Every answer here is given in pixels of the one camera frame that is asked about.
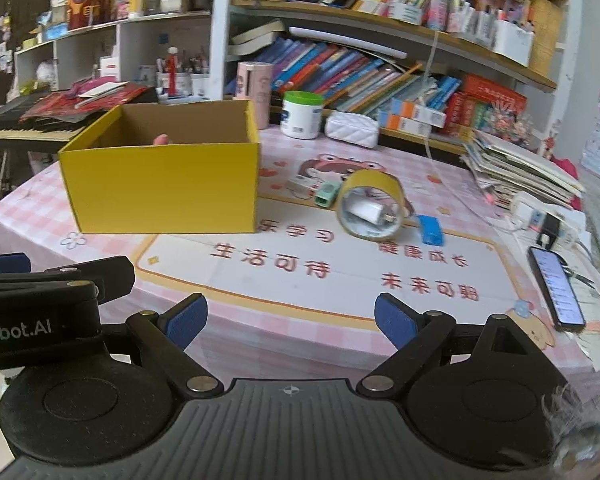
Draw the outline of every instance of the tablecloth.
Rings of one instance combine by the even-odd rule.
[[[443,229],[499,240],[494,228],[482,218],[497,218],[500,213],[486,202],[467,170],[384,147],[368,150],[324,137],[290,139],[278,127],[261,131],[260,137],[261,196],[288,194],[284,184],[293,171],[290,160],[295,166],[301,162],[301,172],[307,176],[377,168],[396,176],[416,212],[437,217]],[[307,153],[319,156],[307,159]],[[0,202],[0,253],[22,251],[30,257],[34,270],[118,254],[132,257],[145,239],[145,235],[80,233],[59,164],[37,174]],[[522,286],[524,299],[542,305],[530,277],[511,254],[506,258]],[[141,309],[164,312],[185,296],[176,288],[138,279],[129,296],[101,307],[101,318],[103,322],[122,322]],[[384,335],[374,330],[330,326],[217,301],[208,304],[207,327],[187,352],[225,382],[234,377],[334,376],[357,381],[394,351]],[[550,326],[546,310],[538,309],[539,317]],[[575,371],[590,369],[588,359],[574,342],[563,334],[555,336],[555,347],[545,351],[554,364]]]

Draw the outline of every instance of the phone screen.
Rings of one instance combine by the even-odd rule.
[[[540,274],[546,283],[554,302],[555,314],[564,324],[584,325],[585,319],[573,293],[567,275],[562,270],[560,260],[555,253],[542,249],[531,249],[538,263]]]

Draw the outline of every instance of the white quilted case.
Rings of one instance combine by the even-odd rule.
[[[344,140],[365,148],[378,145],[378,121],[371,117],[347,112],[334,112],[327,119],[324,133],[330,139]]]

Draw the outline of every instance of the yellow tape roll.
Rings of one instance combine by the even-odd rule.
[[[391,210],[395,220],[378,226],[348,211],[347,202],[353,198],[368,196],[369,190],[377,190],[391,198],[394,202]],[[384,200],[382,197],[374,196],[374,198],[380,198],[379,201],[383,203],[389,202],[386,198]],[[336,202],[336,217],[342,228],[350,235],[364,240],[381,242],[392,238],[400,229],[405,218],[405,206],[408,210],[407,216],[410,216],[413,213],[413,207],[405,200],[404,191],[397,178],[378,170],[359,170],[353,173],[340,189]]]

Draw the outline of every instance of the metal screw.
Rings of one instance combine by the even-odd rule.
[[[394,387],[394,381],[384,375],[369,375],[362,379],[362,385],[370,392],[385,392]]]
[[[187,388],[192,392],[210,392],[218,386],[218,380],[208,375],[192,377],[187,381]]]

